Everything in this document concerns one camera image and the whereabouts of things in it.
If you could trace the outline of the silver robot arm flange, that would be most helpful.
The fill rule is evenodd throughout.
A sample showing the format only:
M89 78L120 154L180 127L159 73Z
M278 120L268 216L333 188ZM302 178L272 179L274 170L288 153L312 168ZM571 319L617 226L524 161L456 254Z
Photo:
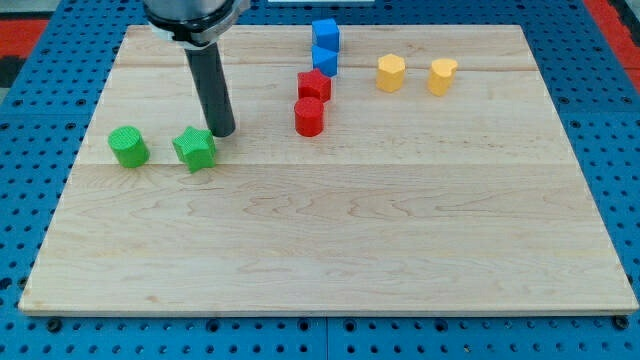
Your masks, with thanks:
M143 0L152 30L187 49L216 43L249 7L249 0Z

